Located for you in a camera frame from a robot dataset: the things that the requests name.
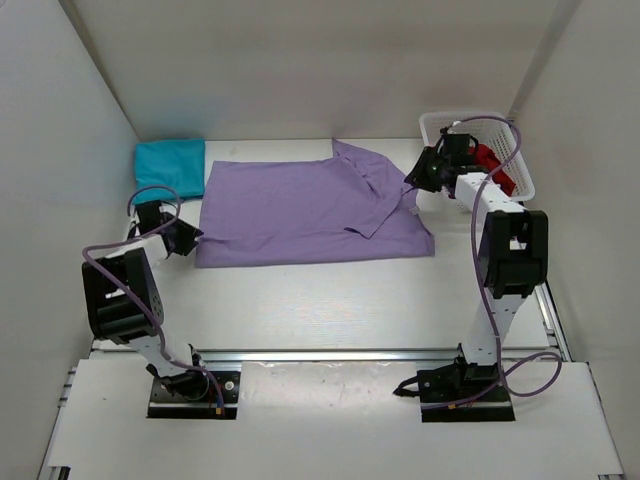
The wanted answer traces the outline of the red t-shirt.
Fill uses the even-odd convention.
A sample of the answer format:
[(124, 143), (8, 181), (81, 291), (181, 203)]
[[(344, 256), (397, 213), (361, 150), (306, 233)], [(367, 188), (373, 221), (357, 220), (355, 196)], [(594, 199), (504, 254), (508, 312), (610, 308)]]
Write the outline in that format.
[[(474, 164), (486, 168), (488, 172), (493, 171), (501, 165), (494, 151), (484, 144), (479, 144), (477, 147), (470, 147), (469, 151), (473, 157)], [(503, 170), (496, 172), (492, 180), (508, 196), (511, 196), (516, 188), (515, 182)]]

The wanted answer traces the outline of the teal t-shirt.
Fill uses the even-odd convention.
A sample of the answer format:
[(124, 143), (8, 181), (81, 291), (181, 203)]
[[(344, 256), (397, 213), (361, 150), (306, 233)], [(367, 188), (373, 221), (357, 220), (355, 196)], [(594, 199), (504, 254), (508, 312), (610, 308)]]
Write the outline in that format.
[(154, 185), (169, 187), (182, 201), (201, 198), (205, 191), (205, 141), (203, 139), (161, 140), (139, 143), (134, 153), (135, 205), (173, 201), (175, 195)]

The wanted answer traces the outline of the purple t-shirt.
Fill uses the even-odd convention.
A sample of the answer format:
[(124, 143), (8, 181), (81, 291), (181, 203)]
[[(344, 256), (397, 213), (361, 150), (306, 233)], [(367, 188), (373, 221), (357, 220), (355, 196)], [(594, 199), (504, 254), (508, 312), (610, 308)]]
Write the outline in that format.
[(417, 192), (389, 158), (333, 141), (328, 159), (216, 161), (202, 199), (201, 269), (432, 257)]

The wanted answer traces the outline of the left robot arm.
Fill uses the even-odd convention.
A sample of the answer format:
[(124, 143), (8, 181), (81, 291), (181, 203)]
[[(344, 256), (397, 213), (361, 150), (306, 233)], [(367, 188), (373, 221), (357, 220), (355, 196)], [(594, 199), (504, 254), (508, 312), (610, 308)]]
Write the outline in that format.
[(189, 256), (203, 232), (179, 218), (166, 201), (129, 206), (134, 222), (126, 240), (83, 249), (81, 267), (90, 329), (97, 340), (124, 345), (147, 370), (186, 399), (206, 395), (210, 377), (195, 348), (163, 329), (164, 307), (153, 269), (172, 256)]

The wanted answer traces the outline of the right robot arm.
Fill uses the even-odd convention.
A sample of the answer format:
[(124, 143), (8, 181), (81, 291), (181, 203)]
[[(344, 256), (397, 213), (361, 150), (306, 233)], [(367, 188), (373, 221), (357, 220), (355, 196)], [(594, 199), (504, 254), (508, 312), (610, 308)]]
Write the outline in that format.
[(449, 387), (470, 400), (486, 384), (476, 366), (498, 363), (515, 315), (548, 271), (548, 217), (513, 200), (476, 162), (480, 143), (470, 134), (441, 131), (426, 146), (405, 183), (428, 192), (446, 192), (471, 211), (472, 260), (481, 303), (460, 346), (468, 363), (449, 375)]

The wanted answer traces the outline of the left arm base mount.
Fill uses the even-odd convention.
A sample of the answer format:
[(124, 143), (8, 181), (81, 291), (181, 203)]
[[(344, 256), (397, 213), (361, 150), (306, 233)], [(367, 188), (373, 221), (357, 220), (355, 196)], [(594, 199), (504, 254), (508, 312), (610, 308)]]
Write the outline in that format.
[(218, 395), (210, 377), (188, 372), (177, 378), (154, 378), (147, 417), (150, 419), (235, 420), (241, 386), (240, 370), (211, 370), (220, 387)]

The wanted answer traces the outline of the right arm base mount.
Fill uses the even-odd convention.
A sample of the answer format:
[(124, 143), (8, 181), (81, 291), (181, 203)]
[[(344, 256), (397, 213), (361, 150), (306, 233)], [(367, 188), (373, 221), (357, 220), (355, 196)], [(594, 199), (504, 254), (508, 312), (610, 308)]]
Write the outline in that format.
[(418, 370), (393, 394), (418, 398), (423, 423), (513, 422), (510, 394), (499, 381), (496, 364), (469, 364), (457, 357), (451, 364)]

